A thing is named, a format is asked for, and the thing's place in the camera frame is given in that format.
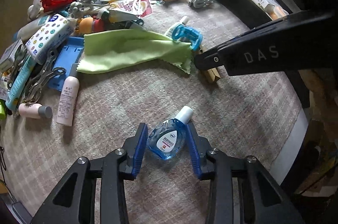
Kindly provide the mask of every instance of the cable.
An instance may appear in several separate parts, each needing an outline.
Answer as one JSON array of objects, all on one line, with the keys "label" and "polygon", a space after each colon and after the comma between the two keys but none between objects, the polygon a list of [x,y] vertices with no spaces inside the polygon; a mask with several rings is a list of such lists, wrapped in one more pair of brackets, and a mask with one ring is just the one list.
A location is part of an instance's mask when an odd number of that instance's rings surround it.
[{"label": "cable", "polygon": [[4,148],[0,146],[0,169],[1,169],[1,174],[2,174],[2,178],[3,178],[3,180],[0,179],[0,183],[2,183],[6,187],[6,189],[8,190],[8,194],[9,194],[10,198],[12,199],[12,201],[14,203],[16,203],[17,200],[14,197],[14,195],[12,194],[11,190],[7,187],[5,176],[4,176],[4,173],[3,173],[3,171],[7,170],[7,166],[6,166],[6,163],[5,163],[5,158],[3,156],[3,151],[4,151]]},{"label": "cable", "polygon": [[0,169],[1,169],[1,174],[2,174],[2,178],[3,178],[3,183],[6,184],[6,180],[5,180],[5,176],[3,174],[3,171],[7,170],[7,166],[5,163],[5,159],[3,157],[3,151],[4,148],[0,146]]}]

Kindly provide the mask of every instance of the bottle label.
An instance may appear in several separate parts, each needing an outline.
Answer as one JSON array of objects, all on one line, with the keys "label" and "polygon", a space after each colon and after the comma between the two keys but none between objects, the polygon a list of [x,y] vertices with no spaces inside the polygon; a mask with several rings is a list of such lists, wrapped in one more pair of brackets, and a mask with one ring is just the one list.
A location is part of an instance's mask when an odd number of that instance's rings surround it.
[{"label": "bottle label", "polygon": [[168,30],[168,33],[166,34],[168,37],[172,38],[172,33],[174,31],[175,27],[172,27]]},{"label": "bottle label", "polygon": [[47,18],[48,18],[48,15],[41,17],[40,21],[38,22],[38,26],[44,25],[46,23]]},{"label": "bottle label", "polygon": [[73,110],[75,107],[75,100],[77,93],[74,93],[73,87],[65,87],[62,89],[59,101],[59,109],[57,110],[57,117],[62,119],[73,119]]},{"label": "bottle label", "polygon": [[163,152],[171,152],[176,144],[177,131],[168,132],[163,135],[158,141],[156,146]]}]

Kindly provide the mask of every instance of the plastic toy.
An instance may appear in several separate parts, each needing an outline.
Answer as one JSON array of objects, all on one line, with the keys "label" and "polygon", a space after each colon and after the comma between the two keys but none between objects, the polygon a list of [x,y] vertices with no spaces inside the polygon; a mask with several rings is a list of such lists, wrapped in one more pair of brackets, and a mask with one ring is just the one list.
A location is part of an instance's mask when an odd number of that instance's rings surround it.
[{"label": "plastic toy", "polygon": [[82,2],[72,2],[70,4],[68,12],[72,18],[82,18],[84,14],[87,11],[92,10],[92,8],[93,7],[90,5],[85,8]]},{"label": "plastic toy", "polygon": [[86,17],[81,20],[78,32],[80,34],[90,34],[104,31],[104,22],[102,19],[94,19],[93,17]]}]

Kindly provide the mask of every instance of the microfiber cloth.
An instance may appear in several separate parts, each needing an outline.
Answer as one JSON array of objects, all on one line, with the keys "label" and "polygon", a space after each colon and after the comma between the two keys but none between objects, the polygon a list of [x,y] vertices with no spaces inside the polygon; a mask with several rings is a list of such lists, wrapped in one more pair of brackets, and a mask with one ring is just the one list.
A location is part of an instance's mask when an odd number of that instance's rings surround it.
[{"label": "microfiber cloth", "polygon": [[119,29],[84,36],[84,58],[77,71],[99,74],[162,59],[190,74],[190,43],[140,29]]}]

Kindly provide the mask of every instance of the small pink bottle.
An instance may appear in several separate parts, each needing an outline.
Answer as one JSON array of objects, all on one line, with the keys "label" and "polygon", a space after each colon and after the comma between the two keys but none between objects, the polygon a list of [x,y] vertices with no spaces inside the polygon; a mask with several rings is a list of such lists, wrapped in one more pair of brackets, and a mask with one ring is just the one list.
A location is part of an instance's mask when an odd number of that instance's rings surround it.
[{"label": "small pink bottle", "polygon": [[41,118],[52,118],[53,112],[51,107],[43,106],[41,104],[27,105],[22,103],[19,105],[19,114],[22,117],[41,119]]},{"label": "small pink bottle", "polygon": [[65,126],[72,126],[74,107],[79,91],[80,83],[76,78],[77,75],[77,63],[72,65],[69,76],[65,79],[62,87],[59,107],[57,109],[56,122]]}]

